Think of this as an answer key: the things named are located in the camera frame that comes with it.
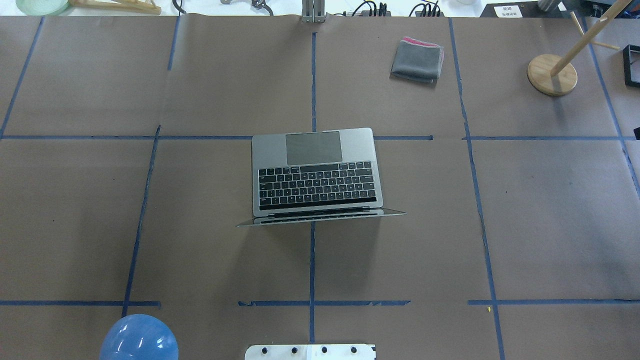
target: laptop hinge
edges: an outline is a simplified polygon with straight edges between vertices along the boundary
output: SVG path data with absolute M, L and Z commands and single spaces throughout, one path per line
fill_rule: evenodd
M 314 215 L 330 215 L 339 213 L 359 213 L 363 211 L 369 211 L 369 206 L 357 206 L 355 208 L 343 208 L 343 209 L 329 209 L 329 210 L 312 210 L 312 211 L 296 211 L 292 213 L 277 213 L 269 214 L 270 218 L 285 218 L 285 217 L 307 217 Z

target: metal bracket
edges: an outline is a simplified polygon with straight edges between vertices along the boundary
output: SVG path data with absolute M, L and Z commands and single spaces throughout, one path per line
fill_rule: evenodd
M 368 344 L 254 345 L 244 360 L 376 360 L 376 346 Z
M 324 0 L 302 0 L 302 22 L 324 22 Z

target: shiny blue sphere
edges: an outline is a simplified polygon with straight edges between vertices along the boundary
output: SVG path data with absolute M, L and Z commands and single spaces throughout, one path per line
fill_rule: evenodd
M 100 360 L 177 360 L 178 343 L 157 318 L 135 314 L 111 327 L 102 342 Z

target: black keyboard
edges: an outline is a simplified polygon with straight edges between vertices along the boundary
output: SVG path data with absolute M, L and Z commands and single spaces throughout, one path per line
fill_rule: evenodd
M 260 210 L 376 201 L 371 161 L 258 170 Z

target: folded towel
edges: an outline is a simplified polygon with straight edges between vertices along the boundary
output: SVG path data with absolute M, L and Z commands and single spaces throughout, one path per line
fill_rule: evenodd
M 444 51 L 442 46 L 404 37 L 396 50 L 391 74 L 421 83 L 440 77 Z

